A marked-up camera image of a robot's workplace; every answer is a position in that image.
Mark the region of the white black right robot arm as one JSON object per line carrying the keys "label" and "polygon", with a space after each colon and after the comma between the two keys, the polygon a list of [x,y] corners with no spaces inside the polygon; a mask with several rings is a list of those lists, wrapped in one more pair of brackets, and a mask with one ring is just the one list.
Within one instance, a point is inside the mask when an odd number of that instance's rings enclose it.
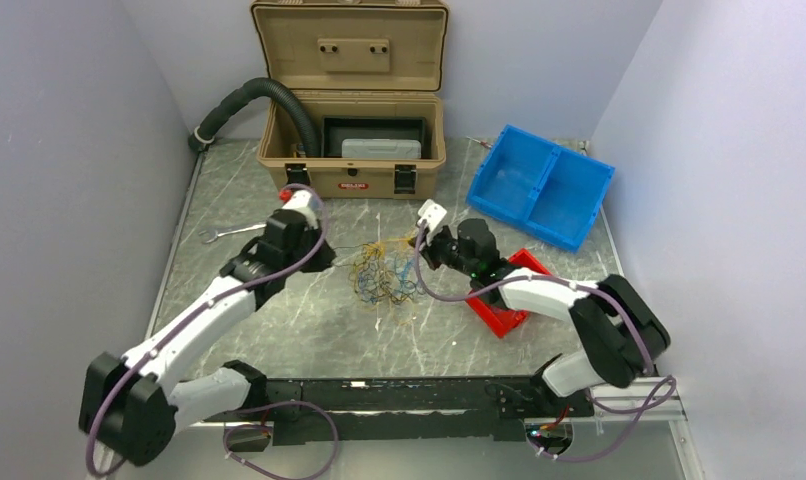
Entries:
{"label": "white black right robot arm", "polygon": [[601,384],[626,388],[653,371],[656,359],[671,345],[665,326],[649,305],[619,274],[599,281],[573,281],[519,266],[503,257],[482,219],[469,219],[455,231],[421,217],[411,245],[414,267],[441,267],[468,277],[472,299],[490,308],[525,311],[573,325],[581,348],[559,354],[535,374],[530,401],[536,411],[553,415],[569,396]]}

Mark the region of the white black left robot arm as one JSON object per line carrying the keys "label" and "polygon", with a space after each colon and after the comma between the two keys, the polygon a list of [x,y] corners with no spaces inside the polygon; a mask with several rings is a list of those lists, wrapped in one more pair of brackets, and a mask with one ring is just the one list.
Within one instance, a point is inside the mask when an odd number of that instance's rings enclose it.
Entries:
{"label": "white black left robot arm", "polygon": [[176,433],[209,417],[232,411],[251,420],[270,406],[267,376],[242,361],[196,380],[181,376],[280,293],[292,274],[332,266],[329,223],[324,207],[288,202],[167,326],[120,356],[103,353],[91,362],[79,413],[90,475],[105,478],[125,463],[146,465]]}

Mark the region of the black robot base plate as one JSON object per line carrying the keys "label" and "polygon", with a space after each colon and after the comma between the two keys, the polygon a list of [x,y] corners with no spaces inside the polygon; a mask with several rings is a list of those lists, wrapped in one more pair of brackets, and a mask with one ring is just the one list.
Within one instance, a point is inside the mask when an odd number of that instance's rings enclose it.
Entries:
{"label": "black robot base plate", "polygon": [[[272,404],[268,415],[260,407]],[[522,441],[522,425],[590,418],[583,392],[560,398],[523,375],[363,379],[275,379],[267,396],[244,413],[219,413],[209,422],[257,422],[273,427],[276,446],[342,441],[483,438]]]}

